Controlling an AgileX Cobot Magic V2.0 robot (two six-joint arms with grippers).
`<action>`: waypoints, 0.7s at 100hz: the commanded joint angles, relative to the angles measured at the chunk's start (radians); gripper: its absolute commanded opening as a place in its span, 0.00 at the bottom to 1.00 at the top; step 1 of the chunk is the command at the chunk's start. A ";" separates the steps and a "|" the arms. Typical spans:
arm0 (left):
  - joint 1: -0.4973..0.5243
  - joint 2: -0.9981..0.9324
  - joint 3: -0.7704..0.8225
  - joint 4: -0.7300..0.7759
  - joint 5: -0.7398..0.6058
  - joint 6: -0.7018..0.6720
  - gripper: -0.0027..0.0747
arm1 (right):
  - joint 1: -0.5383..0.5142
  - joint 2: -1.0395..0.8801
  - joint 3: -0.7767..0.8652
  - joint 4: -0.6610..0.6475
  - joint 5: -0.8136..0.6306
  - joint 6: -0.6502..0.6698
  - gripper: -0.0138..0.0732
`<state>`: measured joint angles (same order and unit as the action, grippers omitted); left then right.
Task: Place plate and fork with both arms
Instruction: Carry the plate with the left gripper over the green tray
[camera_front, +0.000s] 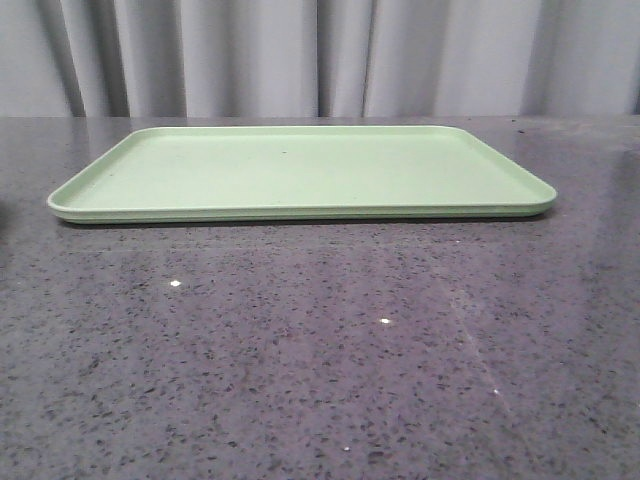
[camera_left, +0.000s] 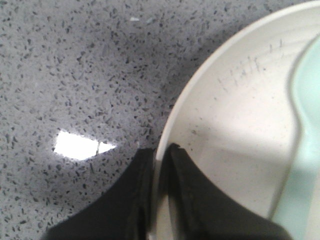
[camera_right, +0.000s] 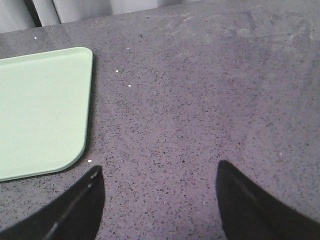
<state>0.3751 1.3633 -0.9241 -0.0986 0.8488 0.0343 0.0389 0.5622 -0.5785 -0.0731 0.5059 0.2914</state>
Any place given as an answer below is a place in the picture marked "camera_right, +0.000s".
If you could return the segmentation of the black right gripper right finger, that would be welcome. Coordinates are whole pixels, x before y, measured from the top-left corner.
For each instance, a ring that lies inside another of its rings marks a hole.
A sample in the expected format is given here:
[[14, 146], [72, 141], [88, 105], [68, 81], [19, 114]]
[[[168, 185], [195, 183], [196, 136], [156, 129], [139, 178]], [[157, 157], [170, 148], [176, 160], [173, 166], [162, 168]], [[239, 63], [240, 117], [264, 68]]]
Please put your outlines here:
[[232, 163], [218, 163], [216, 195], [229, 240], [318, 240], [320, 224], [263, 190]]

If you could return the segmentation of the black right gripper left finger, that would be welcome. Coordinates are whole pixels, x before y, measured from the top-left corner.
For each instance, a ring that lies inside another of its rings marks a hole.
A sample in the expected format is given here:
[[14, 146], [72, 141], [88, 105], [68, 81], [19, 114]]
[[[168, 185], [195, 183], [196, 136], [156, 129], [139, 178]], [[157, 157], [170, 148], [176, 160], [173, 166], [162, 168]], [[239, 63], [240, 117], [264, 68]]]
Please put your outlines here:
[[94, 240], [105, 204], [102, 167], [96, 165], [66, 192], [0, 233], [2, 240]]

